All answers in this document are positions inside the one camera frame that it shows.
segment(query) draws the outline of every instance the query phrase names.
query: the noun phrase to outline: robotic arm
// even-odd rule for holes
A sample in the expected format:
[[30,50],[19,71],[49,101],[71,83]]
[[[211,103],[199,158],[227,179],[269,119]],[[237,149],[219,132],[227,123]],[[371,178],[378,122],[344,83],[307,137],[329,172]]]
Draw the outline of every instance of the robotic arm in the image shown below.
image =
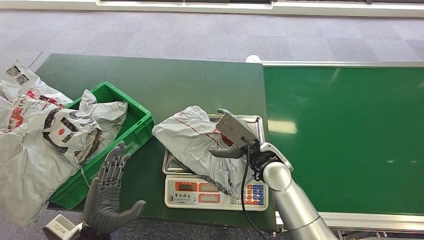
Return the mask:
[[291,239],[337,240],[308,196],[293,180],[293,166],[284,155],[274,145],[260,142],[231,112],[225,109],[218,109],[218,112],[223,116],[216,128],[234,145],[210,152],[220,158],[240,158],[249,154],[248,164],[254,171],[254,178],[271,189],[275,206]]

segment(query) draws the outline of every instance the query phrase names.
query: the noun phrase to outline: robotic hand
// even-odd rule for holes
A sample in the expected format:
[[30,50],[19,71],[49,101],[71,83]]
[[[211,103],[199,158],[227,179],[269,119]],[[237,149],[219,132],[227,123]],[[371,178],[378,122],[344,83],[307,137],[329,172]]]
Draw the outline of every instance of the robotic hand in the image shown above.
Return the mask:
[[42,228],[49,240],[109,240],[110,233],[139,217],[146,204],[140,200],[131,209],[119,211],[121,179],[125,164],[131,157],[123,156],[125,142],[121,141],[106,156],[98,177],[91,182],[83,212],[84,222],[74,225],[59,214]]
[[136,202],[129,210],[118,212],[121,179],[125,164],[131,157],[129,154],[123,156],[126,149],[124,141],[115,146],[107,154],[100,167],[98,177],[91,182],[85,201],[84,226],[81,233],[86,230],[87,232],[96,232],[97,235],[109,235],[141,216],[146,204],[143,200]]
[[294,240],[337,240],[302,188],[295,183],[293,166],[271,143],[260,142],[252,130],[231,112],[218,109],[223,116],[216,128],[234,144],[227,149],[210,150],[220,158],[247,156],[254,178],[272,191],[284,228]]

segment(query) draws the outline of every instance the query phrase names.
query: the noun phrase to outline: scale display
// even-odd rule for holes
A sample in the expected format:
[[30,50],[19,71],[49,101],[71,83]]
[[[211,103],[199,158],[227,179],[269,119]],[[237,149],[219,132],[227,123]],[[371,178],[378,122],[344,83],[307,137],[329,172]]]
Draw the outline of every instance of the scale display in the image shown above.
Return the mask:
[[[268,208],[268,186],[252,180],[244,189],[247,211],[264,211]],[[240,196],[231,197],[220,192],[213,184],[196,176],[167,175],[165,204],[169,208],[242,210]]]

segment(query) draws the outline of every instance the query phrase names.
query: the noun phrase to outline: white device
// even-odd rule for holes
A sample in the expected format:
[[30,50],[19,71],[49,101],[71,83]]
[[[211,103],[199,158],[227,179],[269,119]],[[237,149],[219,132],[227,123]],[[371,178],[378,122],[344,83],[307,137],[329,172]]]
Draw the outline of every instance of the white device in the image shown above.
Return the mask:
[[74,225],[62,214],[59,214],[43,227],[42,230],[49,240],[72,240],[79,236],[78,234],[82,228],[82,222],[78,225]]
[[[263,182],[252,180],[246,184],[243,196],[247,211],[264,211],[268,208],[268,186]],[[240,196],[234,198],[225,195],[198,176],[167,175],[165,204],[169,208],[243,210]]]

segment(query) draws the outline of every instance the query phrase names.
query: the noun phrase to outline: plastic bag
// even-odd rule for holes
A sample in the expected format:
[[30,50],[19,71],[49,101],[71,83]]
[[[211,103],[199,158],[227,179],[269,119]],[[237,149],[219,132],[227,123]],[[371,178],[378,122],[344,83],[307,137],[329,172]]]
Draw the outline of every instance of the plastic bag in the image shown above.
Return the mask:
[[22,95],[42,100],[63,108],[72,100],[60,91],[49,87],[40,77],[30,71],[19,60],[0,76],[0,97],[15,102]]
[[97,149],[101,129],[89,115],[48,103],[12,131],[0,132],[0,209],[21,227]]
[[[209,149],[229,148],[216,123],[198,106],[189,106],[153,127],[153,135],[185,166],[233,197],[240,195],[246,160],[219,158]],[[249,168],[246,183],[252,180]]]
[[95,119],[101,128],[100,146],[85,164],[115,141],[127,118],[127,109],[125,101],[97,103],[96,97],[89,90],[84,91],[79,110]]

